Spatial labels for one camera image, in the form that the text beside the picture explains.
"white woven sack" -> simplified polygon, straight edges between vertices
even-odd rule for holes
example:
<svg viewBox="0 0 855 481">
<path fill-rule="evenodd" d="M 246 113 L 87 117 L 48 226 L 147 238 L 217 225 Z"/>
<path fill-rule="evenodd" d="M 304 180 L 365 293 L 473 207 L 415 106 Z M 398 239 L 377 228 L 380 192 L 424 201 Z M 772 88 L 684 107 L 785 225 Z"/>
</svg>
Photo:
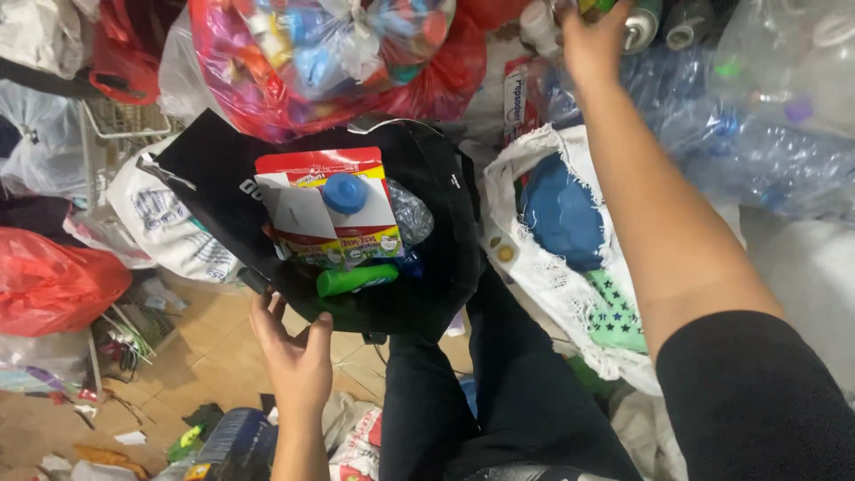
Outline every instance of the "white woven sack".
<svg viewBox="0 0 855 481">
<path fill-rule="evenodd" d="M 603 217 L 604 243 L 599 254 L 603 269 L 618 284 L 628 301 L 636 305 L 635 291 L 629 269 L 617 242 L 614 224 L 603 203 L 603 193 L 594 172 L 584 126 L 556 131 L 546 125 L 523 135 L 508 145 L 484 171 L 486 208 L 485 248 L 496 265 L 514 281 L 560 326 L 578 346 L 582 358 L 603 379 L 623 377 L 648 395 L 662 395 L 650 356 L 618 349 L 600 347 L 587 333 L 587 314 L 602 297 L 585 278 L 571 270 L 564 259 L 548 253 L 516 213 L 514 181 L 531 170 L 543 157 L 559 152 L 571 175 L 591 189 L 593 202 Z M 502 245 L 511 244 L 515 256 L 510 262 L 498 258 L 498 245 L 491 243 L 494 233 Z"/>
</svg>

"black sleeve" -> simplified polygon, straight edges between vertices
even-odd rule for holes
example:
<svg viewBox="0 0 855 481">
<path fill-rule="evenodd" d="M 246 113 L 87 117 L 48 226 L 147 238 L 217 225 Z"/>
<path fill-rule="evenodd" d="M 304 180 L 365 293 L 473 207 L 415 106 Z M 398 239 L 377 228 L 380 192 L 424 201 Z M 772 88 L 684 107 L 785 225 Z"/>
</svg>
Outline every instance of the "black sleeve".
<svg viewBox="0 0 855 481">
<path fill-rule="evenodd" d="M 665 342 L 657 375 L 691 481 L 855 480 L 855 412 L 779 318 L 698 319 Z"/>
</svg>

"green plastic tube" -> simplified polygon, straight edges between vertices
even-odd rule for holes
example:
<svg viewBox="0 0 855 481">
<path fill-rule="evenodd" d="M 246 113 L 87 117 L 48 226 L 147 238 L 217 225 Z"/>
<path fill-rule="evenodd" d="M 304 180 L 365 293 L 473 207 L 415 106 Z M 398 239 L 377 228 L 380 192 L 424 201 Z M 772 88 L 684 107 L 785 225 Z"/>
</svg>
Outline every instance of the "green plastic tube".
<svg viewBox="0 0 855 481">
<path fill-rule="evenodd" d="M 387 284 L 398 278 L 398 268 L 393 264 L 355 267 L 349 271 L 325 270 L 318 276 L 318 295 L 330 295 L 350 292 L 356 288 L 366 288 Z"/>
</svg>

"human arm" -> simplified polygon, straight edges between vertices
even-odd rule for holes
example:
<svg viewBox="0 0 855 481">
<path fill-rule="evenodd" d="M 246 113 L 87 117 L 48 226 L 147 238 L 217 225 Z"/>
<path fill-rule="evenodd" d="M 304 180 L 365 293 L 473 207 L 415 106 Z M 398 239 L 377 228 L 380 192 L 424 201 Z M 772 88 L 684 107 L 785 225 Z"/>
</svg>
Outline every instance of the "human arm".
<svg viewBox="0 0 855 481">
<path fill-rule="evenodd" d="M 784 314 L 727 224 L 670 162 L 618 83 L 630 7 L 621 0 L 594 26 L 570 10 L 564 53 L 655 359 L 677 330 L 708 314 Z"/>
<path fill-rule="evenodd" d="M 297 336 L 281 319 L 286 302 L 272 307 L 270 292 L 253 294 L 250 323 L 264 356 L 279 409 L 271 481 L 327 481 L 329 466 L 321 433 L 321 414 L 333 385 L 330 339 L 333 319 L 324 312 Z"/>
</svg>

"metal can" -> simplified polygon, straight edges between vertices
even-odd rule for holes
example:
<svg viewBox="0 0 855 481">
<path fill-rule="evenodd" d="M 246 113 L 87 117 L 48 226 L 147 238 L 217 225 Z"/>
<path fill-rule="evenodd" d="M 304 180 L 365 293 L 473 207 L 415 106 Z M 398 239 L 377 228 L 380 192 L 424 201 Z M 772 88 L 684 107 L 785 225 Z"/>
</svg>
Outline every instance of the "metal can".
<svg viewBox="0 0 855 481">
<path fill-rule="evenodd" d="M 659 30 L 662 0 L 637 0 L 629 10 L 623 34 L 623 55 L 633 55 L 650 46 Z"/>
</svg>

